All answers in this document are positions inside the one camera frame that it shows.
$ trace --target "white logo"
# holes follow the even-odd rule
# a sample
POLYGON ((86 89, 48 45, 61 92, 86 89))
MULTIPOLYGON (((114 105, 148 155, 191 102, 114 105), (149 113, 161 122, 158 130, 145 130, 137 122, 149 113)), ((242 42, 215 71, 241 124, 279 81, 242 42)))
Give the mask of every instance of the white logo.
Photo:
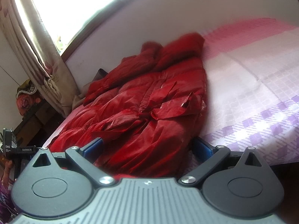
POLYGON ((145 183, 146 185, 151 185, 151 184, 152 184, 152 181, 147 180, 147 181, 145 181, 144 183, 145 183))

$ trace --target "pink stripe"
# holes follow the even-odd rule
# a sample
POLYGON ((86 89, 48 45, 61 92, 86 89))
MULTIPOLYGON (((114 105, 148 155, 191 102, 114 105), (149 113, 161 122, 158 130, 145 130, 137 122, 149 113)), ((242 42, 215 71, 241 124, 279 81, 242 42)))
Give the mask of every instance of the pink stripe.
POLYGON ((204 36, 203 60, 297 28, 273 18, 250 19, 224 25, 204 36))

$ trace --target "floral curtain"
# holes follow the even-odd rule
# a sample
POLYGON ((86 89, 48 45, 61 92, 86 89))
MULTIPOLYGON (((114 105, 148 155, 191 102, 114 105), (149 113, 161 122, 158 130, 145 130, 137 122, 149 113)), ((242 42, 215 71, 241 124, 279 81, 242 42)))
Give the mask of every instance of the floral curtain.
POLYGON ((0 28, 41 95, 67 116, 79 91, 33 1, 0 0, 0 28))

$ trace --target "beige cloth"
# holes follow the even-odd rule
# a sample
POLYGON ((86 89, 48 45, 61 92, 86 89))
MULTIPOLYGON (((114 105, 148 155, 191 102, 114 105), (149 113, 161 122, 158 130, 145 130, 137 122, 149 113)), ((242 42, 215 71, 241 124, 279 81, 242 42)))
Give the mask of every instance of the beige cloth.
POLYGON ((40 94, 63 116, 79 94, 32 0, 0 0, 0 28, 40 94))

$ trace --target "red jacket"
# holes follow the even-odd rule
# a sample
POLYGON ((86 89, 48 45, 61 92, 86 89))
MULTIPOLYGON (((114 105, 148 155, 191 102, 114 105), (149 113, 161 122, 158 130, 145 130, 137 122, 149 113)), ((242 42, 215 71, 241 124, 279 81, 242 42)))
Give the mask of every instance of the red jacket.
POLYGON ((139 55, 124 58, 90 85, 87 106, 53 140, 50 150, 82 147, 101 137, 104 152, 95 165, 109 174, 182 174, 189 142, 199 134, 207 109, 203 44, 197 33, 165 47, 145 43, 139 55))

